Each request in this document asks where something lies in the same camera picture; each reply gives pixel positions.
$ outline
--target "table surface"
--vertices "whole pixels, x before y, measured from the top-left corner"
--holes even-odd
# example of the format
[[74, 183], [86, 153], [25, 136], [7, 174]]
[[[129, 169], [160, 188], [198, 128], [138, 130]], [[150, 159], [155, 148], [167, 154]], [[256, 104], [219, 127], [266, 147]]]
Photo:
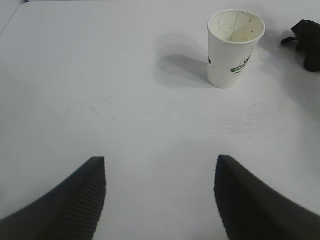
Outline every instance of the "table surface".
[[[207, 21], [230, 8], [267, 30], [240, 83], [218, 89]], [[226, 240], [221, 154], [320, 214], [320, 75], [280, 46], [319, 12], [314, 0], [23, 4], [0, 37], [0, 218], [105, 156], [96, 240]]]

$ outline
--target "black fabric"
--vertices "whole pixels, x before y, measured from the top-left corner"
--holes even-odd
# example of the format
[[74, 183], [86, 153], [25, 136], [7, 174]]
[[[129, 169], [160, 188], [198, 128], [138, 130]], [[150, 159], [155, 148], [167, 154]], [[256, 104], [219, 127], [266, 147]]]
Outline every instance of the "black fabric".
[[219, 156], [214, 183], [230, 240], [320, 240], [320, 217], [280, 195], [230, 156]]
[[92, 240], [106, 198], [104, 157], [89, 159], [45, 196], [0, 221], [0, 240]]
[[291, 30], [295, 37], [283, 39], [281, 44], [299, 41], [296, 51], [306, 53], [304, 68], [309, 72], [320, 72], [320, 25], [313, 21], [301, 20]]

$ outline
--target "cup logo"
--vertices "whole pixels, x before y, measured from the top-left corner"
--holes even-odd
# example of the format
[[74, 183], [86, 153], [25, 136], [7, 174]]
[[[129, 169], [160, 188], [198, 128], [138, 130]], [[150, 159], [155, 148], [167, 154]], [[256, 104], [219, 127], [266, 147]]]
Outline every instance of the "cup logo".
[[237, 66], [235, 68], [232, 68], [231, 69], [231, 72], [232, 73], [235, 73], [235, 74], [239, 74], [242, 72], [242, 70], [244, 69], [244, 67], [247, 65], [249, 59], [250, 59], [251, 55], [246, 59], [244, 60], [243, 64], [241, 66]]

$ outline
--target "paper cup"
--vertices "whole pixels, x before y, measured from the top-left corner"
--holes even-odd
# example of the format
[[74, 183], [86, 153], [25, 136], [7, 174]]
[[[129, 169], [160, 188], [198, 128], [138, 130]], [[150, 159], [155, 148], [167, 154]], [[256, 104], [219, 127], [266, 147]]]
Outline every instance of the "paper cup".
[[233, 87], [265, 30], [260, 17], [245, 10], [230, 9], [213, 15], [208, 22], [209, 82], [222, 89]]

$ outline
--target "scuff mark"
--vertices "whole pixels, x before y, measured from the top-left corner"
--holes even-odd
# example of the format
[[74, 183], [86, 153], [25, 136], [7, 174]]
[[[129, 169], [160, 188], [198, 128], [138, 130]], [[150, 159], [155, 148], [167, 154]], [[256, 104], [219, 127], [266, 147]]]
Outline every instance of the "scuff mark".
[[111, 122], [114, 121], [114, 120], [116, 120], [115, 117], [110, 118], [110, 119], [109, 119], [109, 124], [111, 124]]
[[81, 107], [81, 113], [84, 112], [84, 109], [87, 109], [89, 110], [90, 112], [94, 113], [95, 115], [99, 116], [99, 113], [96, 111], [96, 109], [89, 105], [88, 103], [86, 102], [75, 102], [75, 103], [71, 103], [71, 106], [74, 106], [74, 107]]

